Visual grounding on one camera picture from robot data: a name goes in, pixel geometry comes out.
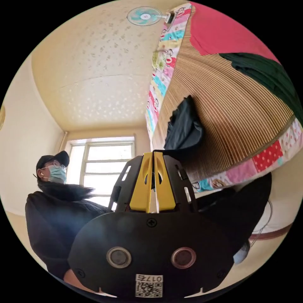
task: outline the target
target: black baseball cap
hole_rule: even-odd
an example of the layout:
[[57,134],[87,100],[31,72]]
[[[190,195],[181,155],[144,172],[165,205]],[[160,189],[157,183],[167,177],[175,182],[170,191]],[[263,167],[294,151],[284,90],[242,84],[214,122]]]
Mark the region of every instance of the black baseball cap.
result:
[[58,154],[52,156],[52,155],[46,155],[46,156],[42,156],[37,165],[36,165],[36,173],[38,169],[43,168],[43,166],[45,165],[45,163],[47,162],[51,162],[57,160],[60,164],[64,165],[65,167],[68,167],[69,165],[69,155],[66,151],[61,151]]

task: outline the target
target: bamboo mat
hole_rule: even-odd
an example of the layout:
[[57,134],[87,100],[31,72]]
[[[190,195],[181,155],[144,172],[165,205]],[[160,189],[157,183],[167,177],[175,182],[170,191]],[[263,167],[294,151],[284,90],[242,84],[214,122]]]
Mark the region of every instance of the bamboo mat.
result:
[[154,149],[163,149],[172,112],[191,95],[205,128],[196,156],[183,163],[192,182],[252,158],[270,146],[294,120],[284,102],[255,80],[232,68],[218,54],[201,56],[190,43],[187,23],[174,73],[153,134]]

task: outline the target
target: blue face mask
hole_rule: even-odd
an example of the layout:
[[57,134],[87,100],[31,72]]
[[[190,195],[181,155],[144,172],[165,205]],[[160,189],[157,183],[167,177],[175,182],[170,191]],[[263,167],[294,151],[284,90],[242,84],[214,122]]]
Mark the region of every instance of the blue face mask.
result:
[[54,165],[49,166],[50,177],[48,181],[56,183],[65,183],[66,182],[66,172],[62,167],[56,168]]

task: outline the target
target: screw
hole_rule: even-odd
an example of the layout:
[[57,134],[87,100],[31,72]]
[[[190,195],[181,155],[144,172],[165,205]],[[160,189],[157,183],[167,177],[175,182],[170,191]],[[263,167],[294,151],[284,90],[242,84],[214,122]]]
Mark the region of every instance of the screw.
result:
[[76,272],[80,276],[80,278],[82,278],[82,279],[85,278],[85,273],[82,269],[76,268]]
[[224,269],[221,269],[218,273],[217,273],[217,277],[219,279],[222,279],[226,274],[226,271]]
[[157,225],[157,220],[154,218],[148,219],[147,220],[147,226],[148,227],[155,227]]

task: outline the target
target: dark green cloth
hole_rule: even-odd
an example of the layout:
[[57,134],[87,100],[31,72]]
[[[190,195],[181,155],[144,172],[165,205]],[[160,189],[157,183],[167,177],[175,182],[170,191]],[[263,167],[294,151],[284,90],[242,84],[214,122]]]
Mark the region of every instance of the dark green cloth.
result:
[[297,92],[283,66],[278,62],[248,53],[219,54],[231,61],[234,69],[256,80],[280,98],[303,124],[303,108]]

